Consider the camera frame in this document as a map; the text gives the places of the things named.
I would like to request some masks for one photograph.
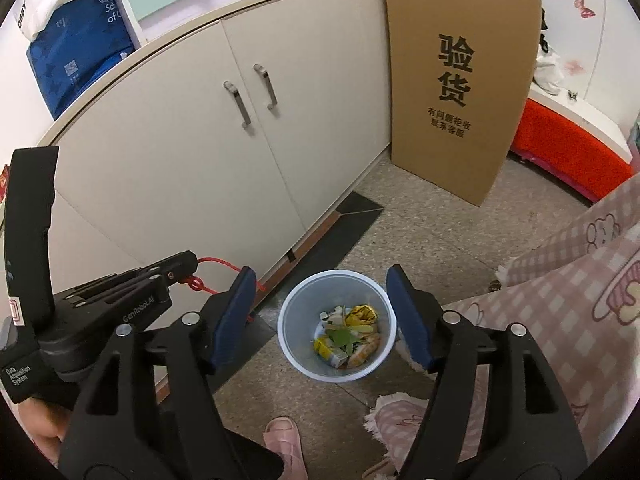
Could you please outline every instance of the butterfly decoration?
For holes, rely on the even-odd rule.
[[[584,6],[584,0],[575,0],[574,7],[580,9],[580,15],[586,20],[596,15],[589,7]]]

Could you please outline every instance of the cardboard box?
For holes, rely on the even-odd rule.
[[[386,0],[392,156],[480,205],[516,134],[536,63],[540,0]]]

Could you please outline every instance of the human hand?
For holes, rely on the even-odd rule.
[[[33,443],[53,465],[57,465],[71,412],[31,397],[18,405],[18,414]]]

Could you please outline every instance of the blue bag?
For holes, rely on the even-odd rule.
[[[133,52],[115,0],[73,0],[56,9],[27,50],[54,119]]]

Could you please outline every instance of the red cushion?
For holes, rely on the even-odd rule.
[[[533,153],[598,199],[634,174],[629,164],[589,132],[531,99],[527,99],[513,147]]]

